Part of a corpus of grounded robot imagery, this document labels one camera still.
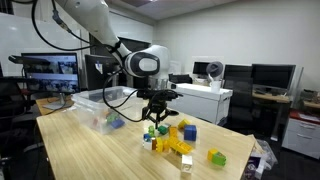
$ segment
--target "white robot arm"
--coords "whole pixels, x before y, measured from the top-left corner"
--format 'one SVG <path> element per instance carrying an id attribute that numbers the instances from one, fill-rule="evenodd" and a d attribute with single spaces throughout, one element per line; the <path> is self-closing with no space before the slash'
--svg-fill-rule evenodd
<path id="1" fill-rule="evenodd" d="M 132 76 L 168 79 L 169 51 L 153 45 L 138 52 L 129 51 L 111 28 L 109 7 L 104 0 L 55 0 L 74 20 L 102 44 L 113 47 L 109 52 Z"/>

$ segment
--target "ceiling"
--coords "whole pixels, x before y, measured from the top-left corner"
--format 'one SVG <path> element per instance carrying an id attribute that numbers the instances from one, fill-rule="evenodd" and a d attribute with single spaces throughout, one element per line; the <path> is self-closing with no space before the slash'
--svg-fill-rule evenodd
<path id="1" fill-rule="evenodd" d="M 106 0 L 154 20 L 161 20 L 236 0 Z"/>

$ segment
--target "wooden table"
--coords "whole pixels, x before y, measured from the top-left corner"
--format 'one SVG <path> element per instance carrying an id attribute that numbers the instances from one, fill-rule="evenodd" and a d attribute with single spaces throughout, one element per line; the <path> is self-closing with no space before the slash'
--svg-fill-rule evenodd
<path id="1" fill-rule="evenodd" d="M 181 173 L 181 157 L 142 147 L 146 123 L 128 122 L 102 135 L 77 121 L 77 109 L 37 118 L 55 178 L 60 179 L 240 179 L 254 141 L 250 137 L 197 118 L 180 114 L 165 123 L 177 126 L 187 118 L 197 126 L 193 173 Z M 208 150 L 217 148 L 226 155 L 225 167 L 207 160 Z"/>
<path id="2" fill-rule="evenodd" d="M 279 95 L 273 96 L 272 94 L 269 94 L 269 93 L 258 94 L 258 93 L 252 92 L 252 97 L 258 98 L 258 99 L 263 99 L 263 100 L 276 101 L 277 103 L 280 104 L 279 109 L 278 109 L 278 113 L 277 113 L 276 122 L 273 127 L 272 135 L 270 138 L 273 141 L 278 141 L 278 127 L 280 124 L 281 115 L 282 115 L 284 105 L 290 103 L 289 96 L 279 96 Z"/>
<path id="3" fill-rule="evenodd" d="M 37 99 L 37 100 L 36 100 L 36 103 L 37 103 L 37 106 L 38 106 L 38 108 L 39 108 L 39 110 L 40 110 L 41 115 L 44 116 L 44 115 L 49 114 L 49 113 L 51 113 L 52 111 L 54 111 L 54 110 L 51 110 L 51 109 L 44 108 L 43 105 L 49 104 L 50 102 L 55 102 L 55 101 L 57 101 L 57 100 L 59 100 L 57 97 Z M 66 100 L 67 100 L 66 104 L 73 105 L 73 101 L 70 99 L 69 96 L 66 97 Z M 65 110 L 65 109 L 66 109 L 66 108 L 62 108 L 62 109 L 56 110 L 55 113 L 56 113 L 56 112 L 63 111 L 63 110 Z"/>
<path id="4" fill-rule="evenodd" d="M 309 102 L 309 101 L 303 101 L 304 106 L 306 107 L 311 107 L 311 108 L 316 108 L 320 109 L 320 104 L 316 104 L 314 102 Z"/>

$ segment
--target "light wood tabletop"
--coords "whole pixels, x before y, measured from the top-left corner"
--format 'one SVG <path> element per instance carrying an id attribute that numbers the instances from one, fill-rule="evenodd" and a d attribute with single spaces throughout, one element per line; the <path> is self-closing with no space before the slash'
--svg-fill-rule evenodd
<path id="1" fill-rule="evenodd" d="M 59 99 L 58 99 L 57 97 L 37 99 L 37 100 L 36 100 L 36 103 L 37 103 L 37 106 L 38 106 L 38 108 L 39 108 L 39 111 L 40 111 L 41 115 L 44 116 L 44 115 L 49 114 L 49 113 L 51 113 L 51 112 L 53 111 L 53 110 L 51 110 L 51 109 L 47 109 L 47 108 L 43 107 L 43 105 L 47 105 L 47 104 L 49 104 L 49 103 L 51 103 L 51 102 L 55 102 L 55 101 L 58 101 L 58 100 L 59 100 Z M 72 100 L 70 99 L 70 96 L 66 97 L 66 100 L 67 100 L 67 102 L 66 102 L 67 104 L 73 105 L 73 102 L 72 102 Z M 61 109 L 59 109 L 59 110 L 56 110 L 55 113 L 56 113 L 56 112 L 63 111 L 63 110 L 65 110 L 65 109 L 66 109 L 66 108 L 61 108 Z"/>
<path id="2" fill-rule="evenodd" d="M 290 99 L 289 96 L 273 96 L 272 94 L 258 94 L 255 92 L 252 92 L 252 96 L 255 98 L 259 98 L 259 99 L 264 99 L 264 100 L 270 100 L 270 101 L 277 101 L 279 103 L 290 103 Z"/>
<path id="3" fill-rule="evenodd" d="M 306 107 L 311 107 L 311 108 L 316 108 L 320 109 L 320 104 L 316 104 L 314 102 L 309 102 L 309 101 L 303 101 L 304 106 Z"/>
<path id="4" fill-rule="evenodd" d="M 180 113 L 164 123 L 177 126 L 187 118 L 197 127 L 191 152 L 193 171 L 182 173 L 181 157 L 149 151 L 142 146 L 149 121 L 126 124 L 102 135 L 77 121 L 77 109 L 41 116 L 37 123 L 55 179 L 240 179 L 254 146 L 250 137 Z M 224 167 L 207 160 L 208 150 L 227 157 Z"/>

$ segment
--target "blue block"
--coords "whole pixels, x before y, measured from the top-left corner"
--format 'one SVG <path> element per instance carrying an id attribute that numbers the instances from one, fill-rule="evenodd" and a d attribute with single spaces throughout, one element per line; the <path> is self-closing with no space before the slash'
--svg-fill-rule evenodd
<path id="1" fill-rule="evenodd" d="M 124 125 L 124 121 L 122 121 L 121 119 L 116 119 L 114 121 L 111 122 L 111 126 L 114 128 L 114 129 L 118 129 L 120 128 L 121 126 Z"/>
<path id="2" fill-rule="evenodd" d="M 197 128 L 195 125 L 184 126 L 184 140 L 196 141 L 197 139 Z"/>
<path id="3" fill-rule="evenodd" d="M 144 141 L 149 142 L 150 139 L 151 139 L 151 136 L 150 136 L 149 133 L 146 133 L 146 134 L 143 135 L 143 140 L 144 140 Z"/>

